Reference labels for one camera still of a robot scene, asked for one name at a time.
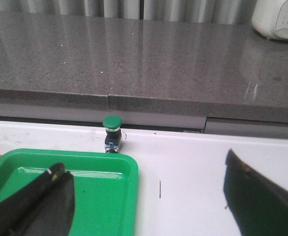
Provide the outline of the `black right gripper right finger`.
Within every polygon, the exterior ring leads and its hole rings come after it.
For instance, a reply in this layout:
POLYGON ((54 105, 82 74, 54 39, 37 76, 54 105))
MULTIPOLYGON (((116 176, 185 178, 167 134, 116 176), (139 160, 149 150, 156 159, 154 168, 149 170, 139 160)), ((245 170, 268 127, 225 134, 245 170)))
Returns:
POLYGON ((242 161, 225 160, 224 195, 243 236, 288 236, 288 191, 242 161))

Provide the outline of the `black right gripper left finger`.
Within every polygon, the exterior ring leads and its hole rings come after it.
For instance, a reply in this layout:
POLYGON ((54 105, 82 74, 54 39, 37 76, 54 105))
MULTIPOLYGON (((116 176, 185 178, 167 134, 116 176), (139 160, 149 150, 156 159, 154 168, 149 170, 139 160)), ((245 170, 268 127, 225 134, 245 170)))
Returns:
POLYGON ((56 163, 0 202, 0 236, 67 236, 74 213, 74 177, 56 163))

